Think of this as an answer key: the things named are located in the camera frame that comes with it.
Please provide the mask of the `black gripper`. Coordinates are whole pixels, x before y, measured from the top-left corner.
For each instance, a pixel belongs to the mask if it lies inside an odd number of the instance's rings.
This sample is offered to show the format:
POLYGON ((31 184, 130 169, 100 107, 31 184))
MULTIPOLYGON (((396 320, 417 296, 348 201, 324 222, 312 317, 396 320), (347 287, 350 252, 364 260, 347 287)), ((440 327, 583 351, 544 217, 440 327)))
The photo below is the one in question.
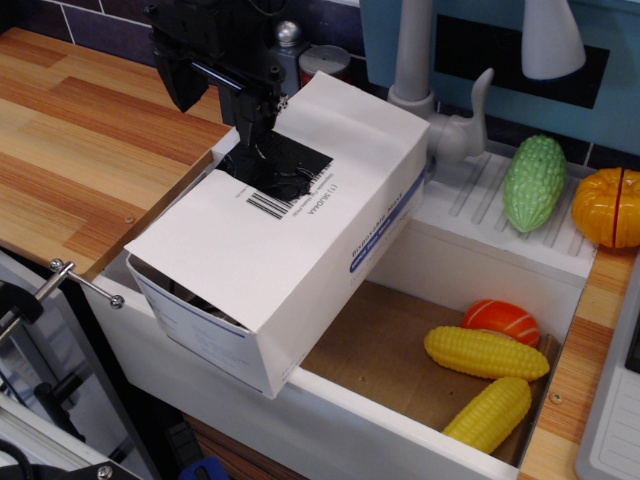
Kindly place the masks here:
MULTIPOLYGON (((279 87, 284 69, 269 50, 266 29, 274 13, 263 1, 157 1, 144 7, 154 60, 175 106, 183 113, 209 88, 196 63, 228 78, 279 87)), ((240 181, 282 181, 290 175, 287 140, 274 132, 277 105, 269 89, 220 85, 223 122, 238 143, 218 169, 240 181)))

